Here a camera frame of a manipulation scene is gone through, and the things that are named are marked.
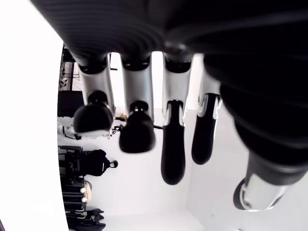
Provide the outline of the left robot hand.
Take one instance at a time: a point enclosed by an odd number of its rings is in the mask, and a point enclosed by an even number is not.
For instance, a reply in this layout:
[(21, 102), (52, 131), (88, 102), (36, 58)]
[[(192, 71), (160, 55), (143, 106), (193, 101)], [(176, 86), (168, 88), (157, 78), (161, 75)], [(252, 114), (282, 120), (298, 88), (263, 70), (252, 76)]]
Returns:
[(184, 122), (193, 57), (203, 56), (192, 158), (211, 157), (224, 104), (249, 150), (237, 209), (273, 208), (308, 171), (308, 3), (305, 0), (35, 0), (34, 7), (78, 64), (80, 135), (111, 131), (109, 54), (120, 55), (126, 153), (153, 149), (152, 59), (163, 55), (163, 149), (167, 184), (184, 175)]

